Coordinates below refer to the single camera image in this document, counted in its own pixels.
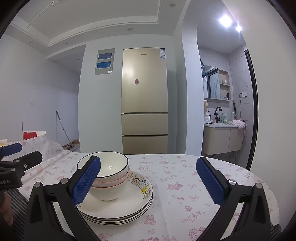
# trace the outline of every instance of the metal screw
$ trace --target metal screw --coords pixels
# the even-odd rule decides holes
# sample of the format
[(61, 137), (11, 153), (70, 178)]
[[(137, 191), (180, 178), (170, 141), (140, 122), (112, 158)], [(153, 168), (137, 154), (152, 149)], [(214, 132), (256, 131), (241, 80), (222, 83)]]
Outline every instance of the metal screw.
[(38, 188), (38, 187), (40, 187), (40, 185), (41, 185), (41, 182), (36, 182), (36, 183), (34, 184), (34, 187)]
[(233, 179), (229, 179), (228, 182), (229, 182), (230, 185), (237, 184), (236, 180), (233, 180)]
[(256, 187), (259, 188), (259, 189), (261, 189), (262, 188), (261, 183), (256, 183)]
[(63, 179), (61, 180), (61, 184), (66, 184), (68, 181), (69, 181), (68, 178), (63, 178)]

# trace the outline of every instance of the table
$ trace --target table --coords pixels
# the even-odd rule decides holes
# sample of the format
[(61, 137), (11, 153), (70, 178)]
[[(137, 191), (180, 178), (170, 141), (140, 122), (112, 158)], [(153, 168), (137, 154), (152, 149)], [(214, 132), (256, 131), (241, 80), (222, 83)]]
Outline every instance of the table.
[[(39, 150), (44, 158), (22, 178), (23, 186), (19, 190), (27, 199), (35, 182), (48, 185), (56, 184), (64, 177), (70, 178), (76, 171), (77, 162), (87, 155), (65, 151), (45, 136), (21, 143), (22, 152), (8, 159), (13, 160), (34, 150)], [(128, 155), (131, 170), (145, 175), (153, 185), (151, 207), (132, 223), (102, 226), (88, 221), (88, 224), (102, 241), (195, 241), (219, 209), (196, 173), (198, 158), (174, 154)], [(271, 223), (279, 224), (278, 204), (266, 183), (240, 166), (213, 158), (208, 160), (227, 179), (235, 179), (238, 184), (253, 186), (260, 182), (266, 194)], [(63, 229), (71, 233), (58, 205), (55, 204), (55, 208)], [(223, 237), (231, 234), (241, 208), (242, 204), (239, 204)]]

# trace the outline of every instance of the recessed light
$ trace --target recessed light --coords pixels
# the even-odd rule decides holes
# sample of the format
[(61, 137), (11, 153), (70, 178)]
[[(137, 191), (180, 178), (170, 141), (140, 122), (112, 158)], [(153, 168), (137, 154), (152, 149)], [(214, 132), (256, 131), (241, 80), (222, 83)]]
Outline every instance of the recessed light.
[(242, 30), (242, 27), (238, 24), (237, 27), (235, 28), (238, 32)]
[(219, 22), (226, 28), (228, 28), (231, 23), (232, 23), (232, 20), (230, 17), (228, 17), (227, 15), (224, 15), (222, 18), (219, 19)]

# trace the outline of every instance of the faucet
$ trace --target faucet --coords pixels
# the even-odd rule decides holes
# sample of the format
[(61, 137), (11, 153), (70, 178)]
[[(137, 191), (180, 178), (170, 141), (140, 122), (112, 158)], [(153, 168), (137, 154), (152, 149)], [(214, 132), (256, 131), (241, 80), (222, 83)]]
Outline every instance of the faucet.
[(221, 106), (217, 106), (217, 108), (216, 108), (216, 110), (214, 112), (214, 115), (216, 116), (215, 117), (216, 123), (218, 123), (218, 121), (220, 121), (220, 118), (218, 118), (218, 114), (216, 113), (216, 111), (218, 110), (218, 108), (219, 108), (219, 111), (222, 111)]

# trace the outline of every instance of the gold refrigerator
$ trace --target gold refrigerator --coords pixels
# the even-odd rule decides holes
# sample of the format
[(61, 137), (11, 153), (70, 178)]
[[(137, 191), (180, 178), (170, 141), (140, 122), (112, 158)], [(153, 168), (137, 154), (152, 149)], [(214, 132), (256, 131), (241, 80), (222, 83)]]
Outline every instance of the gold refrigerator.
[(121, 123), (124, 154), (168, 152), (165, 49), (123, 51)]

